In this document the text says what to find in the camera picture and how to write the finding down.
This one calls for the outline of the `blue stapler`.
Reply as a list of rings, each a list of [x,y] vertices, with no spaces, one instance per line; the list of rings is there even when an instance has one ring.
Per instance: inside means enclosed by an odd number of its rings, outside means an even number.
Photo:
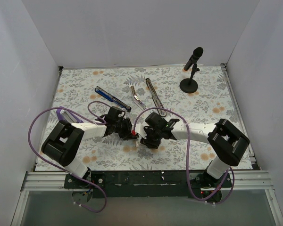
[[[97,94],[104,97],[106,100],[117,104],[118,106],[124,108],[127,112],[131,112],[132,108],[129,105],[125,104],[123,101],[119,100],[114,95],[106,92],[105,90],[103,90],[99,86],[96,86],[94,90]]]

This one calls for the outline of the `purple stapler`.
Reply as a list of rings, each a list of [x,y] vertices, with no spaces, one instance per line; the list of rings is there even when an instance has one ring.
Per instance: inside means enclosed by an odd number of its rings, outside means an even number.
[[[83,123],[83,121],[76,117],[73,113],[64,109],[58,109],[56,111],[56,115],[59,121],[64,120],[69,123]]]

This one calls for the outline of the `white stapler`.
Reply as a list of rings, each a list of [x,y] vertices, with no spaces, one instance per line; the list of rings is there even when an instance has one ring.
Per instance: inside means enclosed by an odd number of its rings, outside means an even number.
[[[131,95],[132,95],[132,98],[133,98],[133,101],[134,103],[142,110],[146,110],[147,107],[146,105],[140,100],[140,98],[138,97],[137,95],[137,92],[135,90],[135,87],[132,85],[130,87],[130,92],[131,92]]]

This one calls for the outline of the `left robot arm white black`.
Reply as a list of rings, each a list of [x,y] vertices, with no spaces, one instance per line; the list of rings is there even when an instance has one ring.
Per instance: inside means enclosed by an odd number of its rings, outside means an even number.
[[[76,157],[80,143],[94,137],[107,137],[117,133],[123,140],[136,139],[132,134],[132,124],[125,113],[117,107],[111,107],[104,116],[105,124],[69,123],[60,120],[42,145],[42,152],[58,162],[64,169],[75,176],[75,183],[80,188],[90,185],[90,169]]]

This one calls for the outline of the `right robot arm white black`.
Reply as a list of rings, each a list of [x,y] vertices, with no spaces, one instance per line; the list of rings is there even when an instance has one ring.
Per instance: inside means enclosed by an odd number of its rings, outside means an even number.
[[[151,113],[145,124],[137,123],[133,131],[141,136],[140,143],[150,149],[157,149],[162,139],[190,139],[211,145],[216,157],[204,173],[204,182],[209,187],[217,186],[226,170],[239,165],[250,144],[250,140],[227,119],[211,124],[188,124],[179,119],[167,121]]]

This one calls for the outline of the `small staple box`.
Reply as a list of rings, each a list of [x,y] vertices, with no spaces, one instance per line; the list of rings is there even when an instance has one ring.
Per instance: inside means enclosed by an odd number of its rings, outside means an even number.
[[[140,143],[140,141],[136,141],[135,142],[135,147],[141,147],[142,145],[141,145],[141,143]]]

